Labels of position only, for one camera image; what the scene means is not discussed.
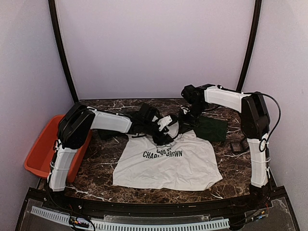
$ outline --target robotic arm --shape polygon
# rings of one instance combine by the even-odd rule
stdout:
[[[191,107],[186,112],[181,111],[178,118],[175,115],[161,117],[158,110],[148,104],[144,104],[138,112],[112,114],[76,103],[59,123],[58,140],[54,145],[55,154],[48,178],[49,187],[54,192],[65,189],[71,162],[78,148],[84,144],[90,129],[145,133],[151,135],[156,144],[163,145],[173,142],[173,138],[167,134],[167,125],[178,120],[179,133],[184,133],[198,126],[198,117],[208,108],[209,103],[215,103],[241,114],[241,129],[247,137],[251,153],[251,187],[262,191],[270,177],[270,157],[266,145],[270,117],[263,96],[259,92],[244,94],[210,84],[197,88],[188,85],[181,95]]]

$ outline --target marble tabletop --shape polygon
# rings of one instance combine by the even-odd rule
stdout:
[[[149,103],[163,116],[178,114],[181,106],[188,106],[184,99],[85,100],[82,103],[109,112],[137,111],[143,103]],[[98,132],[94,130],[76,179],[73,183],[67,183],[65,194],[91,200],[138,204],[201,202],[249,194],[250,152],[234,155],[230,148],[230,142],[240,141],[244,137],[240,129],[238,113],[219,107],[203,115],[228,122],[226,141],[212,143],[223,179],[211,188],[198,192],[186,192],[113,186],[112,173],[128,138],[119,136],[102,141]]]

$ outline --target dark green cloth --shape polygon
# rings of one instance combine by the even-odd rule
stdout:
[[[210,142],[224,142],[226,140],[227,121],[201,116],[199,122],[199,126],[193,129],[198,138]]]

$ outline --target white wall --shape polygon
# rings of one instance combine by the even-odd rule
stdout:
[[[58,0],[81,99],[180,97],[236,88],[254,0]]]
[[[274,96],[282,120],[270,140],[271,168],[290,196],[301,230],[308,230],[308,3],[263,1],[245,91]],[[277,119],[268,101],[271,124]]]
[[[2,0],[0,35],[0,230],[11,231],[28,187],[38,181],[24,169],[26,155],[72,100],[47,0]]]

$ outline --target white backdrop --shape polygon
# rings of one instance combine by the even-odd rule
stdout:
[[[254,0],[57,0],[80,99],[180,97],[236,87]]]

